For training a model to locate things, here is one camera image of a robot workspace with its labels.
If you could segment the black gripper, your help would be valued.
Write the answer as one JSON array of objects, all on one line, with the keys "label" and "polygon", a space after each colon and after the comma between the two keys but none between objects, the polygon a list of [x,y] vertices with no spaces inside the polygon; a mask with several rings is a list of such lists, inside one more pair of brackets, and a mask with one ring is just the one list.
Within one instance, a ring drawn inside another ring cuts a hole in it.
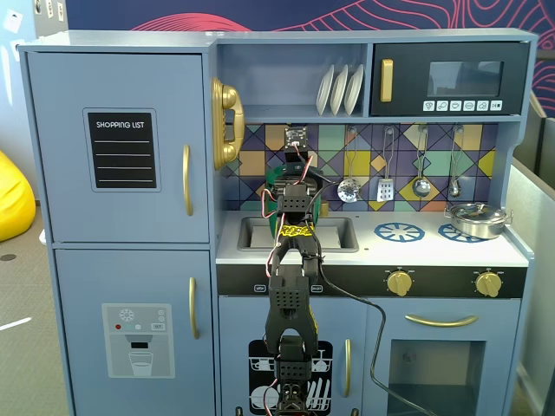
[{"label": "black gripper", "polygon": [[314,176],[307,166],[307,152],[301,153],[295,149],[285,149],[285,162],[275,168],[277,185],[317,185],[318,176],[322,181],[334,185],[335,182],[327,178],[320,169],[314,169]]}]

